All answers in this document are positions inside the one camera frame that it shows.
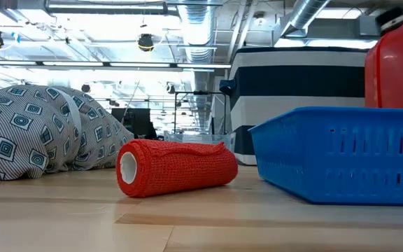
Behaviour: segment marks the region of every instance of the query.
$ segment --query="rolled red fabric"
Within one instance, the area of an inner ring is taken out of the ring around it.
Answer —
[[[219,186],[237,175],[233,153],[218,145],[137,139],[119,150],[116,176],[130,197]]]

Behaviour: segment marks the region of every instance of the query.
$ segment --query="patterned cushion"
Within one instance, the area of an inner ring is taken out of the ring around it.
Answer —
[[[97,101],[67,87],[0,90],[0,180],[108,168],[134,135]]]

